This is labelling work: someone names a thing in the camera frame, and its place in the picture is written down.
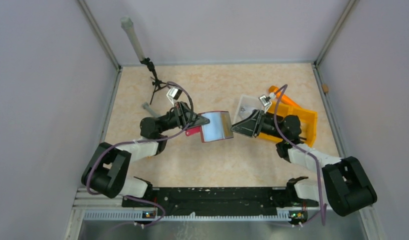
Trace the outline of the red card holder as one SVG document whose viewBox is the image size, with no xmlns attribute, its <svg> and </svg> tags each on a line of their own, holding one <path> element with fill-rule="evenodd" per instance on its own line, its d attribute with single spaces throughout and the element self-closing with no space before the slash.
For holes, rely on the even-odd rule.
<svg viewBox="0 0 409 240">
<path fill-rule="evenodd" d="M 227 111 L 208 111 L 199 113 L 199 115 L 210 119 L 210 123 L 193 127 L 185 131 L 187 137 L 199 134 L 202 143 L 210 143 L 215 141 L 227 140 L 232 138 L 224 137 L 222 113 Z"/>
</svg>

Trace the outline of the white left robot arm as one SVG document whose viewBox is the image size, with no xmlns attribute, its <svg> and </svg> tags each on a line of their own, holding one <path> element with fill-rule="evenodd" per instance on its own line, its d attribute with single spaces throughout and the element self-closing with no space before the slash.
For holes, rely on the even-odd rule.
<svg viewBox="0 0 409 240">
<path fill-rule="evenodd" d="M 164 132 L 175 128 L 184 132 L 209 123 L 207 117 L 193 112 L 187 103 L 177 102 L 166 114 L 141 120 L 141 139 L 117 144 L 100 143 L 82 174 L 81 183 L 92 195 L 101 194 L 110 199 L 116 196 L 143 198 L 152 185 L 129 176 L 130 165 L 160 154 L 169 140 Z"/>
</svg>

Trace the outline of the gold credit card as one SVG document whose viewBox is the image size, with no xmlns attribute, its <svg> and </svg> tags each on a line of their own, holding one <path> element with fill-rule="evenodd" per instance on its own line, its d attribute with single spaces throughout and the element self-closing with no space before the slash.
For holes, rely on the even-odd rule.
<svg viewBox="0 0 409 240">
<path fill-rule="evenodd" d="M 232 138 L 234 134 L 232 132 L 232 122 L 231 122 L 230 113 L 228 111 L 223 112 L 221 117 L 222 117 L 222 123 L 223 123 L 224 138 L 225 139 Z"/>
</svg>

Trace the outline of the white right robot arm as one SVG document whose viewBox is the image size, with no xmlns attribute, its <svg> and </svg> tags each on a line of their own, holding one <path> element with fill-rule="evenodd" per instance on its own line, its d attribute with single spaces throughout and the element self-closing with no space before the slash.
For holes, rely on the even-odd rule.
<svg viewBox="0 0 409 240">
<path fill-rule="evenodd" d="M 317 180 L 307 177 L 291 180 L 293 196 L 329 205 L 345 217 L 378 201 L 378 195 L 361 162 L 353 156 L 341 158 L 308 146 L 301 138 L 301 122 L 297 115 L 279 117 L 254 109 L 247 118 L 235 123 L 234 133 L 256 138 L 261 134 L 281 139 L 275 147 L 280 158 L 307 168 Z"/>
</svg>

